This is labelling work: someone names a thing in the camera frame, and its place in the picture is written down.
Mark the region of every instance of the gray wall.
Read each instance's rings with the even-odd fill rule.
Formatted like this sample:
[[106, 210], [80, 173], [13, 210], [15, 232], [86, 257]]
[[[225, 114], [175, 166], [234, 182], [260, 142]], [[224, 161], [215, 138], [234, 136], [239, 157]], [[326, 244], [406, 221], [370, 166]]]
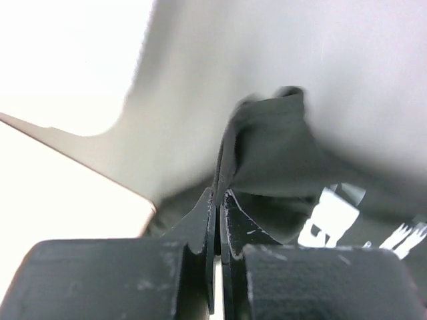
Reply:
[[116, 126], [76, 137], [2, 116], [153, 201], [213, 168], [236, 101], [308, 90], [316, 135], [427, 179], [427, 2], [158, 0]]

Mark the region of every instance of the white logo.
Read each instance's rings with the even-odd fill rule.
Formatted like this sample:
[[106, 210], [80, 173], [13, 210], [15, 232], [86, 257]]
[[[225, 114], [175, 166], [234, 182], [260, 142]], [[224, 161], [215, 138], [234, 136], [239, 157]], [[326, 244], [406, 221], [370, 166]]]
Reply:
[[[336, 247], [338, 240], [353, 225], [358, 216], [359, 210], [332, 190], [325, 188], [319, 203], [313, 209], [312, 216], [306, 221], [298, 237], [298, 244], [304, 247]], [[312, 233], [313, 226], [320, 229], [317, 235]]]
[[[333, 185], [331, 189], [323, 190], [319, 203], [313, 209], [312, 216], [301, 230], [298, 237], [299, 245], [313, 248], [334, 248], [346, 231], [356, 222], [359, 210], [334, 193], [337, 187], [338, 185]], [[355, 201], [356, 205], [365, 196], [363, 189], [353, 185], [342, 183], [341, 188]], [[312, 233], [314, 227], [319, 229], [317, 235]], [[411, 227], [403, 223], [380, 245], [380, 248], [391, 250], [399, 259], [403, 259], [426, 237], [427, 224], [419, 223], [415, 227]], [[371, 246], [370, 241], [364, 245], [364, 247]]]
[[[414, 228], [403, 223], [380, 245], [380, 248], [393, 251], [402, 260], [409, 254], [411, 249], [419, 245], [426, 237], [427, 225], [425, 223], [419, 223]], [[368, 241], [364, 247], [370, 247], [371, 245], [371, 242]]]

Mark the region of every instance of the scratch mark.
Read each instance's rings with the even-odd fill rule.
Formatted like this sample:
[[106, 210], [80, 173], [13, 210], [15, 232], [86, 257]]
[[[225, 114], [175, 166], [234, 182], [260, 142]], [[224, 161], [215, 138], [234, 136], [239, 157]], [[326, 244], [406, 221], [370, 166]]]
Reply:
[[348, 260], [347, 258], [345, 258], [343, 255], [338, 255], [338, 258], [340, 258], [340, 260], [343, 261], [347, 265], [351, 265], [352, 264], [350, 262], [350, 260]]
[[136, 285], [136, 289], [138, 289], [138, 291], [143, 291], [145, 289], [152, 289], [153, 287], [154, 287], [153, 283], [145, 279], [138, 280], [138, 283]]
[[271, 255], [272, 257], [275, 257], [276, 259], [282, 260], [282, 261], [287, 261], [288, 258], [285, 257], [284, 255], [280, 255], [279, 253], [273, 252], [272, 250], [268, 249], [265, 246], [261, 246], [261, 250], [264, 251], [265, 253], [267, 253], [268, 255]]

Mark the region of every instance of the black fabric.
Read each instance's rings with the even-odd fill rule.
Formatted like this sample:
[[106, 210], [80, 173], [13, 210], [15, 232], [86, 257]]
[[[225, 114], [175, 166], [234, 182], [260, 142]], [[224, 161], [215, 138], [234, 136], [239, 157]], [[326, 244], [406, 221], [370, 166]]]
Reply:
[[[272, 99], [241, 103], [222, 139], [214, 204], [233, 189], [255, 222], [278, 241], [298, 244], [298, 234], [324, 188], [343, 183], [362, 188], [362, 201], [352, 204], [360, 215], [338, 245], [380, 246], [396, 231], [411, 230], [421, 242], [403, 260], [427, 302], [427, 187], [348, 161], [313, 136], [304, 115], [304, 92], [297, 87], [284, 88]], [[194, 204], [198, 195], [190, 202]], [[316, 226], [311, 230], [318, 232]]]

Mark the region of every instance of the white surface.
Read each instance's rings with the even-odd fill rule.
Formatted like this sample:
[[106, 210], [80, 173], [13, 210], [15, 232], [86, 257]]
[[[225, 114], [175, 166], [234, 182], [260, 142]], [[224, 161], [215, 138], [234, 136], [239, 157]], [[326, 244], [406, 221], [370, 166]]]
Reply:
[[76, 135], [107, 131], [132, 85], [155, 0], [0, 3], [0, 112]]
[[148, 200], [0, 123], [0, 303], [39, 241], [137, 237]]

